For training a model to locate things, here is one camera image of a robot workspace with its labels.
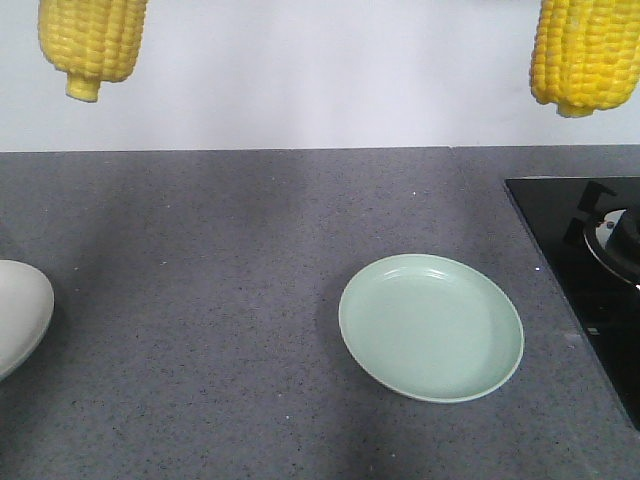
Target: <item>black stove top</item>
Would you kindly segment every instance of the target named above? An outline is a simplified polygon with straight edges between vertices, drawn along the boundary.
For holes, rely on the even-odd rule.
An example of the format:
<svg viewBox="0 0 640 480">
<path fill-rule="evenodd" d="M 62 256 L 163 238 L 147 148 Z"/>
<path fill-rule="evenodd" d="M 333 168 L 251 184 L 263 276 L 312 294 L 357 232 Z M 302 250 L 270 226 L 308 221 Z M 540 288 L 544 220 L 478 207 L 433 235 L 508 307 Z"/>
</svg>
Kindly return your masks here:
<svg viewBox="0 0 640 480">
<path fill-rule="evenodd" d="M 629 260 L 640 250 L 630 247 L 620 266 L 615 258 L 609 263 L 606 240 L 602 246 L 597 240 L 607 230 L 620 232 L 620 214 L 640 206 L 640 177 L 536 177 L 506 184 L 640 430 L 640 277 L 634 277 L 640 267 Z M 640 233 L 640 223 L 631 225 L 633 234 Z"/>
</svg>

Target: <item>plate rim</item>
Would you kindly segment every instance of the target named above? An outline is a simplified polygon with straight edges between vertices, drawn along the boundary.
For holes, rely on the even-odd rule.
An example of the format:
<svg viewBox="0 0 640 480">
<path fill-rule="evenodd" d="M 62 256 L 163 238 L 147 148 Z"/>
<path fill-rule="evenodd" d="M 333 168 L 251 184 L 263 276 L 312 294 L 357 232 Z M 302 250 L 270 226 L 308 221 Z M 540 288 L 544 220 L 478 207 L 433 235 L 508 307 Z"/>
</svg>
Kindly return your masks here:
<svg viewBox="0 0 640 480">
<path fill-rule="evenodd" d="M 355 282 L 357 282 L 357 279 L 359 277 L 361 277 L 363 274 L 365 274 L 368 270 L 374 268 L 374 266 L 377 266 L 380 263 L 393 262 L 393 261 L 397 261 L 397 260 L 399 260 L 401 258 L 407 258 L 407 257 L 415 257 L 415 258 L 419 258 L 421 260 L 432 259 L 432 260 L 443 261 L 445 263 L 449 263 L 451 265 L 455 265 L 458 268 L 462 268 L 463 270 L 467 270 L 470 273 L 472 273 L 474 276 L 480 278 L 483 282 L 487 283 L 493 290 L 495 290 L 498 293 L 498 296 L 500 298 L 502 298 L 506 302 L 507 306 L 513 312 L 513 319 L 514 319 L 514 321 L 515 321 L 515 323 L 516 323 L 516 325 L 518 327 L 520 348 L 519 348 L 519 352 L 518 352 L 517 358 L 514 361 L 514 364 L 509 369 L 507 374 L 504 375 L 500 379 L 500 381 L 496 382 L 491 387 L 488 387 L 488 388 L 486 388 L 486 389 L 484 389 L 482 391 L 473 393 L 471 395 L 465 395 L 465 396 L 462 396 L 462 397 L 430 397 L 430 396 L 414 394 L 414 393 L 405 391 L 405 390 L 403 390 L 401 388 L 398 388 L 398 387 L 396 387 L 394 385 L 389 384 L 388 382 L 382 380 L 377 375 L 375 375 L 373 372 L 371 372 L 365 365 L 363 365 L 363 363 L 360 361 L 360 359 L 358 359 L 358 357 L 354 353 L 354 349 L 349 344 L 349 340 L 347 338 L 347 335 L 345 334 L 344 301 L 345 301 L 345 298 L 347 296 L 347 293 L 348 293 L 348 291 L 350 289 L 353 289 L 353 285 L 355 284 Z M 464 264 L 462 262 L 459 262 L 457 260 L 453 260 L 451 258 L 443 257 L 443 256 L 439 256 L 439 255 L 426 254 L 426 253 L 401 253 L 401 254 L 396 254 L 396 255 L 390 255 L 390 256 L 387 256 L 387 257 L 383 257 L 383 258 L 380 258 L 378 260 L 375 260 L 372 263 L 369 263 L 369 264 L 365 265 L 363 268 L 358 270 L 350 278 L 350 280 L 347 282 L 347 284 L 345 285 L 345 287 L 344 287 L 344 289 L 342 291 L 342 294 L 340 296 L 340 302 L 338 304 L 338 325 L 339 325 L 339 328 L 340 328 L 340 335 L 342 336 L 342 340 L 343 340 L 344 344 L 346 345 L 347 350 L 349 351 L 349 354 L 351 355 L 351 357 L 358 363 L 358 365 L 360 365 L 360 367 L 367 374 L 369 374 L 372 378 L 374 378 L 380 384 L 384 385 L 385 387 L 389 388 L 390 390 L 392 390 L 392 391 L 394 391 L 396 393 L 399 393 L 400 395 L 403 395 L 405 397 L 412 398 L 412 399 L 415 399 L 415 400 L 425 401 L 425 402 L 431 402 L 431 403 L 460 403 L 460 402 L 467 402 L 467 401 L 470 401 L 470 400 L 475 400 L 475 399 L 484 397 L 486 395 L 489 395 L 490 393 L 492 393 L 492 392 L 496 391 L 497 389 L 499 389 L 500 387 L 502 387 L 505 383 L 507 383 L 511 379 L 511 377 L 518 370 L 518 368 L 520 366 L 520 363 L 522 362 L 522 358 L 524 356 L 524 345 L 525 345 L 524 326 L 522 324 L 522 319 L 520 318 L 518 310 L 516 309 L 515 305 L 513 304 L 513 302 L 509 298 L 509 296 L 493 280 L 491 280 L 489 277 L 487 277 L 482 272 L 479 272 L 475 268 L 470 267 L 469 265 L 466 265 L 466 264 Z"/>
</svg>

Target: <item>glass cooktop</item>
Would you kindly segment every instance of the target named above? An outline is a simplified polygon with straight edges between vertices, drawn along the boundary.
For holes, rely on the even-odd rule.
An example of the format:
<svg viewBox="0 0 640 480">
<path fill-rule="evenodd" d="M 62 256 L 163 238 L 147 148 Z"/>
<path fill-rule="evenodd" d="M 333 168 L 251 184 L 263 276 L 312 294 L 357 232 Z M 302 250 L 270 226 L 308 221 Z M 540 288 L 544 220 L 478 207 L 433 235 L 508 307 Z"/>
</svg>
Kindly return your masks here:
<svg viewBox="0 0 640 480">
<path fill-rule="evenodd" d="M 602 231 L 615 231 L 620 213 L 640 206 L 640 177 L 532 177 L 506 184 L 640 430 L 640 278 L 634 282 L 632 274 L 609 268 L 589 243 Z M 637 236 L 640 223 L 632 225 Z M 638 255 L 640 246 L 630 258 Z"/>
</svg>

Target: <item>burner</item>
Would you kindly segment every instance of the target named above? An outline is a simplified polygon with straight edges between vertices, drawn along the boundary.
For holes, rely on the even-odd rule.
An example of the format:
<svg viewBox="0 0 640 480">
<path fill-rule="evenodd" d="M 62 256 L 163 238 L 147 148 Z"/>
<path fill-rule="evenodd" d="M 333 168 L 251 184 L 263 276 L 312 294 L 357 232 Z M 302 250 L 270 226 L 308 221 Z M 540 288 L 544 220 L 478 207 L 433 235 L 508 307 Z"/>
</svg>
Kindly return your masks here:
<svg viewBox="0 0 640 480">
<path fill-rule="evenodd" d="M 592 215 L 584 238 L 593 256 L 611 273 L 640 289 L 640 208 L 612 210 L 604 218 Z"/>
</svg>

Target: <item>corn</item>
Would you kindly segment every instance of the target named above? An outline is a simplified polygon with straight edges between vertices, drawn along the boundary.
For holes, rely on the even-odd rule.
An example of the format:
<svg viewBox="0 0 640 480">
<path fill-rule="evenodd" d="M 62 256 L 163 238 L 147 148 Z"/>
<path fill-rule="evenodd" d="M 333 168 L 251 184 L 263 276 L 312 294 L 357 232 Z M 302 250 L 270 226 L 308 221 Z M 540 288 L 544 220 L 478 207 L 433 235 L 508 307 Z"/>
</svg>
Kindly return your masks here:
<svg viewBox="0 0 640 480">
<path fill-rule="evenodd" d="M 565 117 L 626 102 L 640 73 L 640 1 L 543 0 L 531 91 Z"/>
<path fill-rule="evenodd" d="M 38 34 L 47 60 L 67 72 L 67 95 L 95 102 L 100 82 L 133 72 L 147 0 L 40 0 Z"/>
</svg>

